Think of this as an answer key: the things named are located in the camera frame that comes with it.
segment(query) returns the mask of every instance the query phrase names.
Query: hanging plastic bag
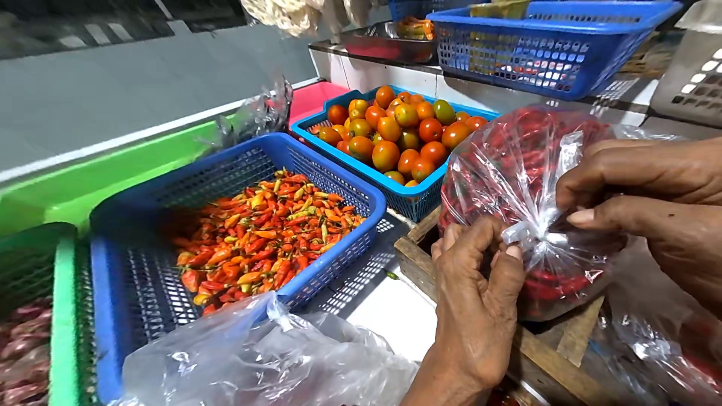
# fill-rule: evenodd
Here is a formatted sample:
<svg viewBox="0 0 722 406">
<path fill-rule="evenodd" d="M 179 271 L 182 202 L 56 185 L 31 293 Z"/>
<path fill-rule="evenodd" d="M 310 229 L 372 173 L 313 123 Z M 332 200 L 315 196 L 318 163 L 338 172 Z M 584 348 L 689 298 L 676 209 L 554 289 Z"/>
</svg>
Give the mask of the hanging plastic bag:
<svg viewBox="0 0 722 406">
<path fill-rule="evenodd" d="M 441 188 L 441 232 L 491 214 L 512 225 L 503 238 L 524 250 L 527 279 L 519 318 L 553 319 L 595 296 L 607 283 L 607 263 L 626 244 L 618 232 L 587 231 L 566 222 L 556 206 L 559 177 L 584 149 L 603 139 L 654 136 L 609 126 L 580 111 L 545 105 L 519 108 L 489 122 L 451 154 Z"/>
<path fill-rule="evenodd" d="M 211 146 L 201 157 L 226 150 L 253 137 L 288 132 L 292 101 L 293 87 L 279 75 L 273 92 L 264 90 L 260 95 L 244 101 L 233 119 L 216 117 L 217 138 L 214 141 L 198 140 Z"/>
<path fill-rule="evenodd" d="M 333 314 L 290 314 L 269 292 L 130 354 L 115 404 L 392 406 L 416 371 L 373 332 Z"/>
<path fill-rule="evenodd" d="M 600 326 L 614 349 L 609 369 L 656 400 L 647 404 L 721 404 L 722 323 L 659 269 L 643 238 L 613 267 Z"/>
</svg>

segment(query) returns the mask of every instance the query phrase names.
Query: wall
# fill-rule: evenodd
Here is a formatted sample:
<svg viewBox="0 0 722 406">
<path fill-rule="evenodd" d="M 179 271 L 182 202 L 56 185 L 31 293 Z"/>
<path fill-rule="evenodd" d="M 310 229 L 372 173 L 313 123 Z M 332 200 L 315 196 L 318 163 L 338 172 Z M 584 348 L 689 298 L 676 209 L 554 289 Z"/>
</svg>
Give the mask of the wall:
<svg viewBox="0 0 722 406">
<path fill-rule="evenodd" d="M 0 170 L 314 77 L 321 38 L 257 25 L 0 61 Z"/>
</svg>

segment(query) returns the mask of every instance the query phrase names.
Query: hand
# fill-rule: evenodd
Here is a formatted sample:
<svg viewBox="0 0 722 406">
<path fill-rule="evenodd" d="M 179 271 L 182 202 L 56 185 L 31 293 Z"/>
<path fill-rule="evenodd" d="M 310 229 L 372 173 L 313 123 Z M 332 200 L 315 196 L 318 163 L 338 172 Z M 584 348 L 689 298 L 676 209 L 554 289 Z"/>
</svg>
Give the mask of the hand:
<svg viewBox="0 0 722 406">
<path fill-rule="evenodd" d="M 506 227 L 484 216 L 471 227 L 449 226 L 432 246 L 436 341 L 402 406 L 475 405 L 504 377 L 525 278 L 521 250 L 501 241 Z M 488 281 L 479 272 L 487 249 L 504 251 L 496 251 Z"/>
<path fill-rule="evenodd" d="M 722 318 L 721 153 L 722 139 L 601 142 L 559 179 L 557 206 L 593 207 L 567 218 L 579 228 L 646 237 L 662 271 Z M 594 206 L 610 189 L 640 196 Z"/>
</svg>

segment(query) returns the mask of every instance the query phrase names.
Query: orange tomato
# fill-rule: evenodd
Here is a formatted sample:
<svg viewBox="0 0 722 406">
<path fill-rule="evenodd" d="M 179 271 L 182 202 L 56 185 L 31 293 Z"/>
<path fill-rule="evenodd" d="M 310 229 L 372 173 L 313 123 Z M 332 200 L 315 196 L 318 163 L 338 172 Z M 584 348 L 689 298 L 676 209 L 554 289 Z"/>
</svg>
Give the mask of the orange tomato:
<svg viewBox="0 0 722 406">
<path fill-rule="evenodd" d="M 399 147 L 390 141 L 381 141 L 373 148 L 373 165 L 379 172 L 389 172 L 399 163 Z"/>
<path fill-rule="evenodd" d="M 358 118 L 364 118 L 368 102 L 366 100 L 354 99 L 349 103 L 349 118 L 354 121 Z"/>
<path fill-rule="evenodd" d="M 383 110 L 381 107 L 375 107 L 371 106 L 366 109 L 366 121 L 368 121 L 369 124 L 371 124 L 371 128 L 374 129 L 374 131 L 378 128 L 378 119 L 381 117 L 386 117 L 386 111 Z"/>
<path fill-rule="evenodd" d="M 427 118 L 419 125 L 419 137 L 423 142 L 440 141 L 444 131 L 436 118 Z"/>
<path fill-rule="evenodd" d="M 415 127 L 419 125 L 419 114 L 413 105 L 400 104 L 393 110 L 393 117 L 399 126 L 402 127 Z"/>
<path fill-rule="evenodd" d="M 381 117 L 378 119 L 378 133 L 386 141 L 396 142 L 401 136 L 401 127 L 393 117 Z"/>
<path fill-rule="evenodd" d="M 399 93 L 396 97 L 401 99 L 401 101 L 404 103 L 411 103 L 411 93 L 409 92 L 403 91 Z"/>
<path fill-rule="evenodd" d="M 341 134 L 331 127 L 321 127 L 321 129 L 318 130 L 318 138 L 326 144 L 331 144 L 334 147 L 339 143 L 339 141 L 343 141 Z"/>
<path fill-rule="evenodd" d="M 456 113 L 456 120 L 466 123 L 466 120 L 470 119 L 471 116 L 466 111 L 459 111 Z"/>
<path fill-rule="evenodd" d="M 371 124 L 363 118 L 357 118 L 349 124 L 349 135 L 353 137 L 371 137 L 373 129 Z"/>
<path fill-rule="evenodd" d="M 399 184 L 403 185 L 406 183 L 406 179 L 404 179 L 404 175 L 401 175 L 400 173 L 396 172 L 395 170 L 390 170 L 389 172 L 384 173 L 387 178 L 393 179 L 396 182 L 399 182 Z"/>
<path fill-rule="evenodd" d="M 469 134 L 471 134 L 469 126 L 457 121 L 446 128 L 446 131 L 444 131 L 444 134 L 441 136 L 441 143 L 444 144 L 449 151 L 453 151 L 456 145 L 464 141 Z"/>
<path fill-rule="evenodd" d="M 416 150 L 421 148 L 421 139 L 416 129 L 402 129 L 401 138 L 396 143 L 400 151 Z"/>
<path fill-rule="evenodd" d="M 421 95 L 411 95 L 411 105 L 419 104 L 424 102 L 424 96 Z"/>
<path fill-rule="evenodd" d="M 390 86 L 381 86 L 378 90 L 376 90 L 375 102 L 383 109 L 387 109 L 388 105 L 390 105 L 395 98 L 396 95 L 393 93 L 393 89 L 391 89 Z"/>
<path fill-rule="evenodd" d="M 339 141 L 339 143 L 336 144 L 336 148 L 346 155 L 351 155 L 351 152 L 349 152 L 349 142 L 348 141 Z"/>
<path fill-rule="evenodd" d="M 475 131 L 482 128 L 488 122 L 489 120 L 485 119 L 484 117 L 474 116 L 469 117 L 469 119 L 466 120 L 466 125 L 469 126 L 472 131 Z"/>
<path fill-rule="evenodd" d="M 411 171 L 414 169 L 414 163 L 416 162 L 416 159 L 420 156 L 421 155 L 416 150 L 403 151 L 401 153 L 401 156 L 399 156 L 398 165 L 398 171 L 401 173 L 401 175 L 404 175 L 407 179 L 410 179 Z"/>
<path fill-rule="evenodd" d="M 353 137 L 349 141 L 349 155 L 358 159 L 359 161 L 369 163 L 371 162 L 371 155 L 373 154 L 373 143 L 366 137 Z"/>
<path fill-rule="evenodd" d="M 419 120 L 424 121 L 427 118 L 434 118 L 434 106 L 429 102 L 421 102 L 416 105 L 416 112 Z"/>
<path fill-rule="evenodd" d="M 329 107 L 329 121 L 331 124 L 343 124 L 349 118 L 349 112 L 342 105 Z"/>
<path fill-rule="evenodd" d="M 421 149 L 421 157 L 430 160 L 434 168 L 440 167 L 448 155 L 448 150 L 439 141 L 431 141 Z"/>
<path fill-rule="evenodd" d="M 424 157 L 418 157 L 414 161 L 411 176 L 414 177 L 416 182 L 422 183 L 424 179 L 428 178 L 434 170 L 434 164 L 430 160 Z"/>
<path fill-rule="evenodd" d="M 351 139 L 351 136 L 349 135 L 349 129 L 348 129 L 348 128 L 346 128 L 346 127 L 344 127 L 344 126 L 340 126 L 340 125 L 338 125 L 338 124 L 335 125 L 335 126 L 332 126 L 331 128 L 334 129 L 334 130 L 336 130 L 336 132 L 341 135 L 341 138 L 342 138 L 344 141 L 349 141 L 349 140 Z"/>
</svg>

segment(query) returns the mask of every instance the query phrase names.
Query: blue plastic basket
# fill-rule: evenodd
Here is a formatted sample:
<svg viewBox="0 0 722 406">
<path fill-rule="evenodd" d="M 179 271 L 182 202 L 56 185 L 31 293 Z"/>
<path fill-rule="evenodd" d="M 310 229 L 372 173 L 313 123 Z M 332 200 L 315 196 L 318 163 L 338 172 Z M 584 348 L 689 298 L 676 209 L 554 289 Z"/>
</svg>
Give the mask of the blue plastic basket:
<svg viewBox="0 0 722 406">
<path fill-rule="evenodd" d="M 402 21 L 406 17 L 423 20 L 429 13 L 488 2 L 489 0 L 390 0 L 388 8 L 393 21 Z"/>
<path fill-rule="evenodd" d="M 286 167 L 340 194 L 367 220 L 278 292 L 289 307 L 309 301 L 371 246 L 386 211 L 378 189 L 295 141 L 270 134 L 117 193 L 90 215 L 98 395 L 122 394 L 121 369 L 135 349 L 197 319 L 201 309 L 181 284 L 177 254 L 158 229 L 170 207 L 200 207 L 274 178 Z"/>
<path fill-rule="evenodd" d="M 674 1 L 533 1 L 524 20 L 429 14 L 439 65 L 463 77 L 577 100 L 604 90 Z"/>
<path fill-rule="evenodd" d="M 401 89 L 396 86 L 391 86 L 391 89 L 393 89 L 396 94 L 405 91 L 405 89 Z M 329 155 L 334 162 L 341 163 L 345 168 L 357 174 L 360 178 L 378 187 L 383 192 L 383 195 L 386 196 L 386 201 L 388 202 L 389 207 L 401 213 L 403 216 L 408 217 L 412 221 L 418 222 L 441 203 L 440 191 L 441 183 L 443 182 L 443 177 L 446 173 L 446 163 L 437 168 L 418 186 L 406 187 L 387 178 L 383 175 L 383 173 L 379 172 L 375 168 L 371 168 L 363 162 L 355 160 L 353 157 L 348 156 L 340 150 L 332 147 L 330 144 L 321 141 L 318 137 L 313 136 L 307 131 L 310 127 L 315 126 L 316 124 L 325 123 L 325 125 L 331 125 L 331 122 L 328 121 L 328 111 L 331 106 L 336 104 L 348 106 L 349 103 L 351 103 L 351 100 L 354 99 L 373 100 L 376 97 L 377 90 L 378 87 L 363 94 L 358 90 L 353 90 L 336 98 L 327 100 L 323 104 L 322 112 L 296 122 L 291 126 L 291 130 L 302 136 L 314 147 L 317 147 L 325 154 Z M 434 98 L 430 98 L 425 95 L 423 96 L 428 102 L 434 103 L 436 101 Z M 490 111 L 464 107 L 453 103 L 449 104 L 451 104 L 451 107 L 453 107 L 455 111 L 466 111 L 471 116 L 481 116 L 489 121 L 499 116 L 499 114 L 492 113 Z"/>
</svg>

